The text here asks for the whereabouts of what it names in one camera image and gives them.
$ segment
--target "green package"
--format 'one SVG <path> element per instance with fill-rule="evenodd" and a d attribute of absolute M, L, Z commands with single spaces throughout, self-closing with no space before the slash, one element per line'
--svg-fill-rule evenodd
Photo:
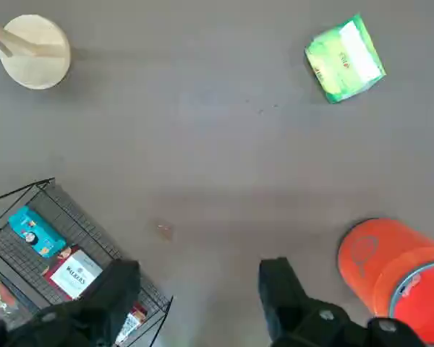
<path fill-rule="evenodd" d="M 360 14 L 315 37 L 305 54 L 330 103 L 361 93 L 386 75 Z"/>

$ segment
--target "black wire rack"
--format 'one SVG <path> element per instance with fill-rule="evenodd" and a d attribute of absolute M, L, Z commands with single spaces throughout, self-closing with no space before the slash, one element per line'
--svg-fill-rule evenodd
<path fill-rule="evenodd" d="M 101 268 L 107 267 L 114 259 L 124 257 L 106 232 L 91 220 L 59 185 L 56 185 L 54 178 L 28 184 L 0 196 L 0 202 L 9 199 L 11 201 L 8 201 L 6 207 L 0 211 L 0 258 L 44 298 L 45 306 L 65 302 L 68 298 L 42 276 L 51 265 L 52 259 L 39 256 L 7 223 L 8 217 L 18 208 L 27 205 L 36 211 L 67 240 L 68 244 L 76 244 L 83 249 Z M 3 276 L 0 279 L 8 287 L 13 287 L 10 279 Z M 133 345 L 146 333 L 153 334 L 149 344 L 152 346 L 171 307 L 173 297 L 167 299 L 143 272 L 140 274 L 140 287 L 137 301 L 146 311 L 146 319 L 129 335 L 121 347 Z M 19 301 L 29 304 L 30 300 L 23 297 L 24 294 L 19 295 Z M 39 308 L 32 302 L 30 307 L 31 313 L 35 313 Z"/>

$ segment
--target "red lid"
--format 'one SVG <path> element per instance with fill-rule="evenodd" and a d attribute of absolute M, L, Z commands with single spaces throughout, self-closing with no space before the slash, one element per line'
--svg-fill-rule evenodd
<path fill-rule="evenodd" d="M 407 323 L 425 343 L 434 345 L 434 267 L 413 276 L 396 302 L 393 317 Z"/>

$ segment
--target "orange cup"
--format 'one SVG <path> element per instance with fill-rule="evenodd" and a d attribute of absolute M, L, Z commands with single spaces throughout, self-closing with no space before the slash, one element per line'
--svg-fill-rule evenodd
<path fill-rule="evenodd" d="M 369 219 L 344 237 L 339 271 L 368 309 L 434 345 L 434 241 L 397 220 Z"/>

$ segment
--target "gray floor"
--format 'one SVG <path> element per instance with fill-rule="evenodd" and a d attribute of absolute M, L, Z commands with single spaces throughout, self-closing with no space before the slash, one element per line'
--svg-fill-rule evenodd
<path fill-rule="evenodd" d="M 328 105 L 303 48 L 356 12 L 388 76 Z M 434 1 L 0 1 L 0 24 L 25 13 L 74 61 L 44 92 L 0 66 L 0 193 L 56 176 L 176 294 L 165 346 L 267 346 L 256 275 L 276 255 L 364 322 L 335 269 L 346 226 L 434 237 Z"/>

